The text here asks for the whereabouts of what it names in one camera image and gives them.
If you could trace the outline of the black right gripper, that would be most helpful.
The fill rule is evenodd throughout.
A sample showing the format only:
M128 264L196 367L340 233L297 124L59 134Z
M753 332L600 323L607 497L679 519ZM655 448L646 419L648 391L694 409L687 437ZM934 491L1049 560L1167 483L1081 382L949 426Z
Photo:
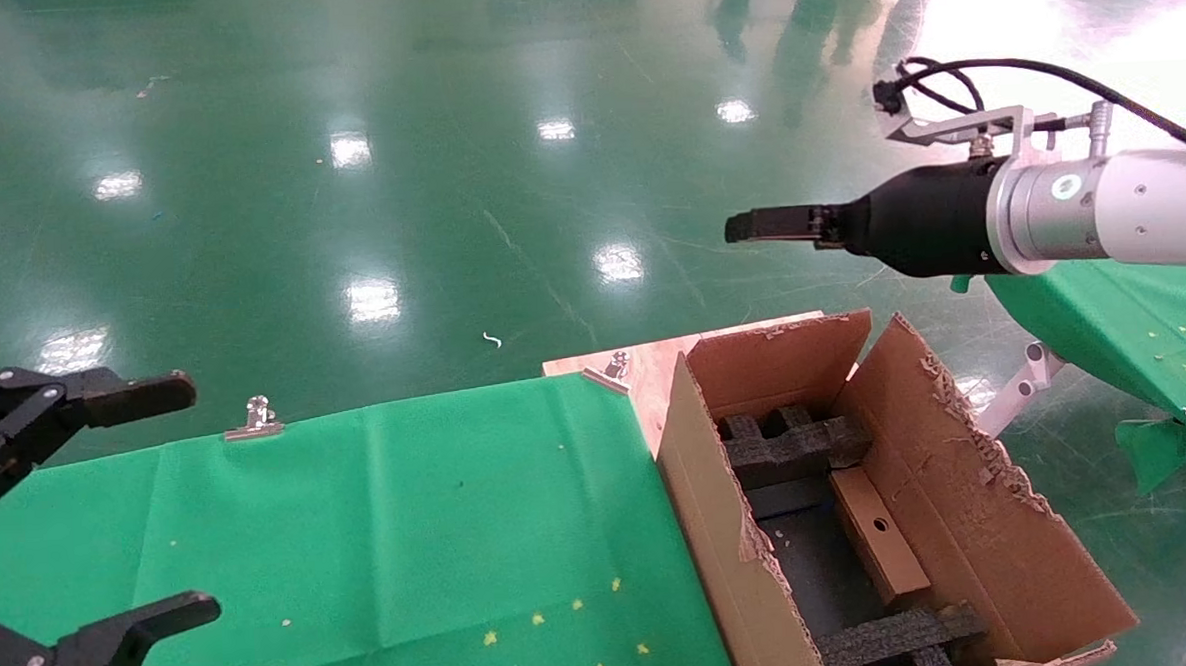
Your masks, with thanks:
M884 262L916 278L993 275L987 206L1003 156L906 169L844 204L750 209L725 219L727 244L803 242Z

